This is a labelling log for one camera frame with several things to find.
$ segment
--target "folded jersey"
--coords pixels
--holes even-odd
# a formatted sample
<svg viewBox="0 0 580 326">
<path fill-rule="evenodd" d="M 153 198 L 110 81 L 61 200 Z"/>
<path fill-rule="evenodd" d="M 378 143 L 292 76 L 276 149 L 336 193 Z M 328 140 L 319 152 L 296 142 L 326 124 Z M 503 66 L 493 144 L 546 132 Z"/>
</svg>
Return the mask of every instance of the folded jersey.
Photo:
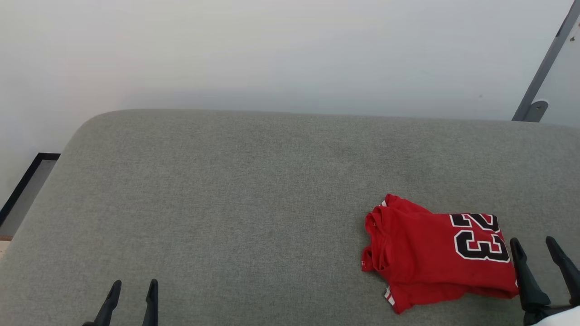
<svg viewBox="0 0 580 326">
<path fill-rule="evenodd" d="M 362 270 L 376 270 L 389 283 L 385 298 L 397 314 L 466 292 L 506 299 L 518 294 L 494 215 L 433 214 L 388 194 L 367 215 L 365 228 L 371 245 L 362 253 Z"/>
</svg>

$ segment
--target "white object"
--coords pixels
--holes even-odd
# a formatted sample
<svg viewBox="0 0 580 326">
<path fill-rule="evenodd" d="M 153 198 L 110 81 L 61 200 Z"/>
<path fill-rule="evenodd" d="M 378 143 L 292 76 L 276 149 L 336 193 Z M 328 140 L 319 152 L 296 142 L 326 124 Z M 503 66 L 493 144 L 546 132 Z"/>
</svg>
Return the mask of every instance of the white object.
<svg viewBox="0 0 580 326">
<path fill-rule="evenodd" d="M 395 305 L 395 299 L 393 298 L 393 294 L 391 293 L 391 289 L 389 287 L 387 287 L 387 290 L 385 291 L 385 299 L 387 299 L 391 306 Z"/>
<path fill-rule="evenodd" d="M 576 307 L 548 318 L 534 326 L 578 326 L 580 325 L 580 307 Z"/>
</svg>

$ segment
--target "gray fabric surface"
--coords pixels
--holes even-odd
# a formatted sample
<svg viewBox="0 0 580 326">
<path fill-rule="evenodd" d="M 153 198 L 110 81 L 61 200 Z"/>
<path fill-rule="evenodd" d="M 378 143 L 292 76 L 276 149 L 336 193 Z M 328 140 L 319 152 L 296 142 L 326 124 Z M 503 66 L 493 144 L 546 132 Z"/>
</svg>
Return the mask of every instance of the gray fabric surface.
<svg viewBox="0 0 580 326">
<path fill-rule="evenodd" d="M 580 263 L 580 131 L 493 121 L 136 110 L 73 137 L 0 261 L 0 320 L 81 325 L 113 281 L 112 325 L 520 325 L 518 299 L 466 295 L 397 316 L 361 272 L 386 193 L 488 212 L 554 302 L 544 238 Z"/>
</svg>

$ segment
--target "printed number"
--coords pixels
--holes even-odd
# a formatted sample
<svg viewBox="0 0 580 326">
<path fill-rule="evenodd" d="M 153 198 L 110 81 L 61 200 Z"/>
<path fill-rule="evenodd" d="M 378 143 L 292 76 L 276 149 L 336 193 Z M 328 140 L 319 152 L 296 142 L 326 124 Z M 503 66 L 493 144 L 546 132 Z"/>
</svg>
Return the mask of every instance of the printed number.
<svg viewBox="0 0 580 326">
<path fill-rule="evenodd" d="M 486 231 L 490 231 L 491 241 L 475 239 L 471 230 L 461 230 L 455 235 L 455 251 L 464 259 L 492 260 L 494 262 L 509 262 L 508 249 L 496 233 L 499 232 L 498 218 L 494 215 L 482 214 L 450 214 L 451 224 L 455 227 L 473 228 L 472 221 Z"/>
</svg>

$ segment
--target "gray metal bar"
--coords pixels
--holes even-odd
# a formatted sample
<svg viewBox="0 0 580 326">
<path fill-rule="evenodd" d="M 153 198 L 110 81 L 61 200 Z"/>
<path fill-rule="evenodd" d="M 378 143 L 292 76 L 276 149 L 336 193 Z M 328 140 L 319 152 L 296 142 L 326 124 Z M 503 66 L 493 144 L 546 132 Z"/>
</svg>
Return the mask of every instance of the gray metal bar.
<svg viewBox="0 0 580 326">
<path fill-rule="evenodd" d="M 570 34 L 570 31 L 574 27 L 576 19 L 578 19 L 579 15 L 580 15 L 580 0 L 574 0 L 574 3 L 572 4 L 572 7 L 570 7 L 568 15 L 566 15 L 566 18 L 562 22 L 562 25 L 560 26 L 558 33 L 556 33 L 556 37 L 554 38 L 554 41 L 552 41 L 552 44 L 550 45 L 550 48 L 548 49 L 546 56 L 542 60 L 542 64 L 540 64 L 540 67 L 538 68 L 538 71 L 536 72 L 534 79 L 532 79 L 530 87 L 528 87 L 528 90 L 525 92 L 524 98 L 521 100 L 520 106 L 518 106 L 516 113 L 513 115 L 512 121 L 524 121 L 524 118 L 527 115 L 528 110 L 530 109 L 530 105 L 532 104 L 532 101 L 536 97 L 536 94 L 538 94 L 540 86 L 542 86 L 544 79 L 546 79 L 546 76 L 548 75 L 550 68 L 552 68 L 552 64 L 554 63 L 554 61 L 556 61 L 556 57 L 558 56 L 558 53 L 560 53 L 560 49 L 568 39 L 568 34 Z"/>
</svg>

